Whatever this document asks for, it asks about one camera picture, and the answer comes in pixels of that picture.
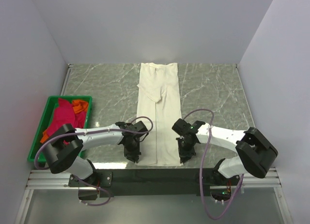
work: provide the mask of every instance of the white pants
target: white pants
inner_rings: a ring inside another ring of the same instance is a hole
[[[178,135],[171,129],[181,118],[177,63],[141,63],[138,87],[137,116],[148,116],[154,123],[154,129],[140,143],[138,165],[180,165]],[[149,128],[150,123],[143,122]]]

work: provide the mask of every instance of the gray marble table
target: gray marble table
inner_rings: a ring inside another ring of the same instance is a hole
[[[130,121],[136,116],[140,64],[74,64],[64,95],[93,97],[90,128],[104,127],[117,121]],[[214,125],[235,130],[254,126],[246,96],[234,64],[178,64],[182,116],[193,109],[214,111]],[[211,115],[197,112],[186,120],[209,122]],[[198,168],[204,145],[195,146],[197,155],[183,168]],[[97,168],[152,168],[136,166],[124,157],[120,145],[99,146],[85,152],[84,157]],[[204,167],[214,167],[222,158],[235,153],[211,145]]]

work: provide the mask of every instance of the green plastic tray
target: green plastic tray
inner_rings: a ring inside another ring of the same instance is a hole
[[[28,161],[34,162],[34,157],[38,150],[41,147],[40,140],[43,137],[43,131],[47,129],[47,127],[51,124],[53,116],[54,116],[54,110],[58,107],[58,98],[68,100],[70,103],[74,99],[81,99],[88,102],[88,109],[85,119],[84,128],[88,128],[88,123],[91,115],[92,110],[92,97],[91,96],[50,96],[46,102],[37,132],[35,134],[34,140],[32,142],[32,146],[30,149],[30,152],[28,154]],[[46,159],[43,154],[40,154],[38,162],[45,163]]]

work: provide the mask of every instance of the white wall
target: white wall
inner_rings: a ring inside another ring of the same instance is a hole
[[[27,156],[66,63],[31,0],[0,0],[0,222],[14,222],[32,164]]]
[[[256,126],[279,151],[275,165],[296,224],[310,222],[309,15],[309,0],[274,0],[239,66]]]
[[[272,0],[33,0],[69,63],[239,63]]]

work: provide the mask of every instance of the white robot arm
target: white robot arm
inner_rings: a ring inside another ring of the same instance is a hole
[[[60,135],[72,134],[73,136],[52,141],[44,147],[42,153],[51,173],[66,171],[80,179],[86,179],[93,174],[95,168],[90,160],[84,160],[78,156],[81,151],[100,145],[122,144],[124,156],[132,162],[138,162],[141,154],[140,138],[143,135],[145,138],[148,132],[142,121],[135,124],[117,122],[107,127],[92,129],[74,129],[71,124],[65,124],[49,139]]]
[[[251,173],[258,178],[264,178],[270,166],[276,159],[278,151],[257,130],[231,130],[210,126],[202,121],[194,124],[179,119],[172,129],[180,135],[177,138],[179,145],[180,161],[186,162],[196,155],[194,145],[207,143],[209,128],[212,130],[211,143],[232,150],[238,156],[232,159],[222,159],[215,170],[225,178]]]

